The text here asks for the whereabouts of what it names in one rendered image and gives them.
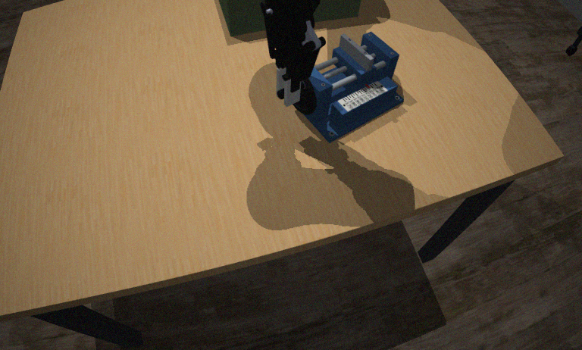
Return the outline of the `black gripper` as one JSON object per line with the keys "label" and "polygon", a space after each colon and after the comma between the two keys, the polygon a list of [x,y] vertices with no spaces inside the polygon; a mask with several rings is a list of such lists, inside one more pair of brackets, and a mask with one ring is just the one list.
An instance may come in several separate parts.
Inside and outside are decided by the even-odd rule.
{"label": "black gripper", "polygon": [[320,0],[261,2],[269,55],[276,60],[277,92],[284,88],[286,107],[300,101],[301,81],[311,76],[318,53],[326,44],[314,31],[313,13],[319,4]]}

